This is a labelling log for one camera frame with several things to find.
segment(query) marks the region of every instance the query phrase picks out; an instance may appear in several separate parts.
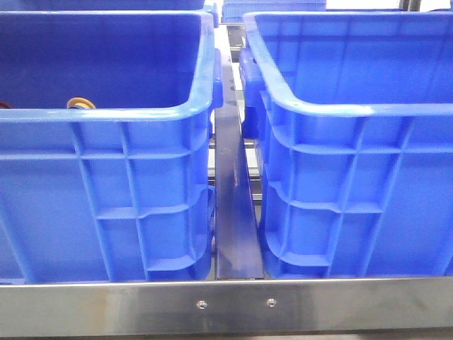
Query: metal rack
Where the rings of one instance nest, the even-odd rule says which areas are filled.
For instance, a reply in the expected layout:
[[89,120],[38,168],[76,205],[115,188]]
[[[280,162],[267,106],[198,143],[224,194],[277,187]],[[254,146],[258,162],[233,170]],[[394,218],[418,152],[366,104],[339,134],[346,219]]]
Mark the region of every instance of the metal rack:
[[305,338],[307,332],[328,332],[361,339],[353,334],[384,329],[380,338],[364,337],[453,337],[446,329],[453,327],[453,278],[264,279],[227,27],[216,31],[225,105],[215,113],[215,279],[0,285],[0,336],[211,334],[218,339],[215,334],[298,333]]

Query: bolt head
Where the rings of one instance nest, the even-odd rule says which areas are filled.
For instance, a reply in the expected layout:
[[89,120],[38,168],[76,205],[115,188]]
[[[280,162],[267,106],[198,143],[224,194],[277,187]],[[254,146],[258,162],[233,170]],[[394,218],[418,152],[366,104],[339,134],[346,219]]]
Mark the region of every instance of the bolt head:
[[266,301],[266,305],[269,307],[269,308],[274,308],[275,305],[277,304],[277,300],[274,299],[274,298],[270,298]]
[[207,308],[207,302],[206,302],[206,301],[203,301],[203,300],[198,301],[198,302],[197,302],[197,308],[198,308],[199,310],[205,310],[205,309]]

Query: crate rim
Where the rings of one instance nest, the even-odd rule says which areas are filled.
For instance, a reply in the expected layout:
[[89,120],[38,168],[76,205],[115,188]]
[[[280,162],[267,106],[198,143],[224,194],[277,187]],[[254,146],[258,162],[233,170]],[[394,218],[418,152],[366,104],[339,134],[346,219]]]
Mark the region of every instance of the crate rim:
[[3,110],[0,123],[83,122],[83,121],[168,121],[184,120],[208,110],[212,104],[214,81],[214,24],[212,14],[200,11],[4,11],[2,16],[197,16],[200,43],[189,98],[166,108],[13,108]]
[[250,12],[243,15],[248,45],[257,61],[258,68],[266,83],[271,99],[281,108],[301,115],[333,116],[337,118],[354,118],[368,116],[424,116],[451,115],[453,103],[380,103],[380,104],[316,104],[297,98],[283,78],[275,61],[268,52],[256,23],[256,17],[263,16],[318,16],[318,17],[356,17],[356,16],[413,16],[427,18],[429,16],[452,16],[449,12],[308,12],[308,11],[264,11]]

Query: background crate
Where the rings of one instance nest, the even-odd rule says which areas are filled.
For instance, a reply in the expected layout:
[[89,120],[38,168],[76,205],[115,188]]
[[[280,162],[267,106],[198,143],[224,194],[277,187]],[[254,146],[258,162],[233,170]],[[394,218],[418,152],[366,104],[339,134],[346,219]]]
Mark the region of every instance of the background crate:
[[0,282],[204,278],[211,15],[0,13],[0,43]]
[[242,15],[256,11],[325,11],[327,0],[224,0],[223,23],[241,23]]
[[219,25],[214,0],[2,0],[0,11],[193,11],[203,10]]

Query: blue plastic crate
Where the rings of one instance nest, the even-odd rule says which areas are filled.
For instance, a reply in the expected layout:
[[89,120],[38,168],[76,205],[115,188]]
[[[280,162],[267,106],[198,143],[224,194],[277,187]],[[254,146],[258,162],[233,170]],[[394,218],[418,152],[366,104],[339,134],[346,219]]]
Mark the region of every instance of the blue plastic crate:
[[214,0],[1,0],[0,11],[193,11],[203,10],[219,25]]
[[453,15],[244,22],[269,274],[453,275]]
[[0,283],[203,279],[211,15],[3,12],[0,45]]
[[241,23],[242,15],[256,11],[325,11],[327,0],[224,0],[223,23]]

